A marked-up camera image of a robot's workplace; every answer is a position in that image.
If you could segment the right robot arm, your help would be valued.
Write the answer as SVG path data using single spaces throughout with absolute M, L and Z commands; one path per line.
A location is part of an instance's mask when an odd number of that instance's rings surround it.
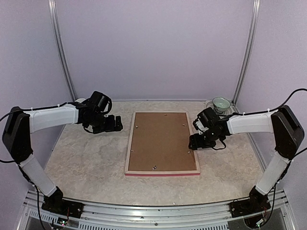
M 297 117 L 287 105 L 276 109 L 247 114 L 218 115 L 211 108 L 201 111 L 193 121 L 196 133 L 189 137 L 189 149 L 213 149 L 216 142 L 225 149 L 226 137 L 249 134 L 259 139 L 267 138 L 273 149 L 265 171 L 249 193 L 245 202 L 248 212 L 255 213 L 268 202 L 268 193 L 282 180 L 291 162 L 302 152 L 299 150 L 305 132 Z

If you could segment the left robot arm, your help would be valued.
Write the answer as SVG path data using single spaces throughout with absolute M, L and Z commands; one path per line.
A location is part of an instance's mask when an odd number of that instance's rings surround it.
M 81 125 L 85 132 L 100 134 L 120 132 L 123 129 L 119 115 L 110 115 L 103 109 L 90 108 L 84 103 L 70 102 L 41 108 L 13 107 L 1 118 L 6 125 L 2 142 L 27 180 L 44 195 L 44 203 L 62 213 L 67 209 L 63 192 L 46 174 L 34 153 L 32 136 L 45 129 L 65 125 Z

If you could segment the white paper cup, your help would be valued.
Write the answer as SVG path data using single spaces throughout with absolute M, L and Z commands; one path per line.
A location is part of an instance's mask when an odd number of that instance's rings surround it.
M 79 98 L 79 99 L 75 100 L 75 102 L 78 102 L 78 103 L 82 103 L 84 101 L 85 101 L 85 98 Z

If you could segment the green teacup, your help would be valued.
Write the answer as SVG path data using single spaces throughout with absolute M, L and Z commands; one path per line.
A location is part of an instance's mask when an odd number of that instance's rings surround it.
M 215 97 L 212 100 L 214 110 L 218 114 L 222 114 L 230 108 L 231 103 L 224 97 Z

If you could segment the aluminium front rail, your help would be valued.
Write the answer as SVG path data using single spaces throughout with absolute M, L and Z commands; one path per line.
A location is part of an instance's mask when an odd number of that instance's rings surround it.
M 28 191 L 17 219 L 16 230 L 247 230 L 246 222 L 260 213 L 232 217 L 231 200 L 194 205 L 136 206 L 79 200 L 80 218 L 37 209 L 43 196 Z

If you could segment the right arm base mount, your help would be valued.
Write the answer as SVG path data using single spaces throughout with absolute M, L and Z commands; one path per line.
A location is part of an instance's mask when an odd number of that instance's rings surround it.
M 269 201 L 264 201 L 261 204 L 258 204 L 257 202 L 253 203 L 249 198 L 240 201 L 233 201 L 229 204 L 229 208 L 232 218 L 237 218 L 265 211 L 270 209 L 271 205 Z

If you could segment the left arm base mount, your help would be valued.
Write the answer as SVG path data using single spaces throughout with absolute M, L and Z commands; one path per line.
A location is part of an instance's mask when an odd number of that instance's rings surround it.
M 61 200 L 60 202 L 56 203 L 45 201 L 42 205 L 42 209 L 45 211 L 78 219 L 81 218 L 83 208 L 83 203 L 70 200 Z

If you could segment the left aluminium post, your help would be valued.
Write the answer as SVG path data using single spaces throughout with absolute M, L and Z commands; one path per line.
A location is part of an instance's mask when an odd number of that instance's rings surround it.
M 60 63 L 61 63 L 63 74 L 64 74 L 64 79 L 68 86 L 70 97 L 74 101 L 77 99 L 77 93 L 75 91 L 73 81 L 70 75 L 70 71 L 69 71 L 69 67 L 68 67 L 68 63 L 67 63 L 67 59 L 66 59 L 66 55 L 64 51 L 64 46 L 63 46 L 62 39 L 61 39 L 61 32 L 60 32 L 59 20 L 58 20 L 58 15 L 57 15 L 56 1 L 48 0 L 48 7 L 49 7 L 49 12 L 50 12 L 50 17 L 51 17 L 53 33 L 54 33 L 54 37 L 56 41 L 56 47 L 58 50 L 58 55 L 59 55 Z

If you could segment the aluminium post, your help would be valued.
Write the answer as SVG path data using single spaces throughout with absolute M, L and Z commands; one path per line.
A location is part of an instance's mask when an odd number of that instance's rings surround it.
M 247 44 L 246 44 L 245 52 L 243 55 L 243 61 L 242 61 L 242 65 L 241 65 L 240 72 L 239 72 L 238 82 L 236 84 L 236 89 L 235 89 L 234 96 L 232 99 L 232 104 L 234 106 L 236 106 L 238 103 L 240 94 L 243 89 L 247 70 L 248 70 L 248 65 L 249 65 L 249 61 L 250 61 L 250 57 L 251 57 L 251 53 L 253 49 L 253 44 L 254 44 L 254 39 L 255 39 L 255 33 L 257 30 L 257 23 L 258 23 L 259 12 L 260 12 L 260 2 L 261 2 L 260 0 L 253 1 L 250 26 L 248 30 Z
M 64 74 L 64 79 L 68 86 L 70 97 L 74 101 L 77 99 L 77 93 L 75 91 L 73 81 L 70 75 L 70 71 L 69 71 L 69 67 L 68 67 L 68 63 L 67 63 L 67 59 L 66 59 L 66 55 L 64 51 L 64 46 L 63 46 L 62 39 L 61 39 L 61 32 L 60 32 L 59 20 L 58 20 L 58 15 L 57 15 L 56 1 L 48 0 L 48 7 L 49 7 L 49 12 L 50 12 L 50 17 L 51 17 L 53 33 L 54 33 L 54 37 L 56 41 L 56 47 L 58 50 L 58 55 L 59 55 L 60 63 L 61 63 L 63 74 Z

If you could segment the right aluminium post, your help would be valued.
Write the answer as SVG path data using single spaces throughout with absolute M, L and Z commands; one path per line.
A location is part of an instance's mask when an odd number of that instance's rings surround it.
M 254 44 L 254 39 L 255 39 L 255 33 L 257 30 L 257 23 L 258 23 L 259 12 L 260 12 L 260 2 L 261 2 L 260 0 L 253 1 L 250 26 L 248 30 L 247 44 L 246 44 L 245 52 L 243 55 L 243 61 L 242 61 L 242 65 L 241 65 L 240 72 L 239 72 L 238 82 L 236 84 L 236 89 L 235 89 L 234 96 L 232 99 L 232 104 L 234 106 L 236 106 L 238 103 L 240 94 L 243 89 L 247 70 L 248 70 L 248 65 L 249 65 L 249 61 L 250 61 L 250 57 L 251 57 L 251 53 L 253 49 L 253 44 Z

